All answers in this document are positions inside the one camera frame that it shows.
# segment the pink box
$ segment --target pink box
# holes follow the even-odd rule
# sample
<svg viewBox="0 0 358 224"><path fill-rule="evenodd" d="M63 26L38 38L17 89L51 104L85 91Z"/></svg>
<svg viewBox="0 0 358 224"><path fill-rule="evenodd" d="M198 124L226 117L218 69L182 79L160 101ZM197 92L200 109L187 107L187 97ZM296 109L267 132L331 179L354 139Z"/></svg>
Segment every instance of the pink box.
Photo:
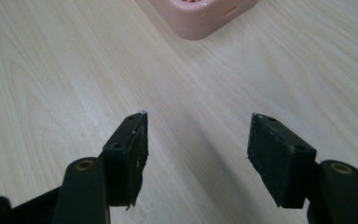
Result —
<svg viewBox="0 0 358 224"><path fill-rule="evenodd" d="M258 0L149 0L183 39L202 39L252 8Z"/></svg>

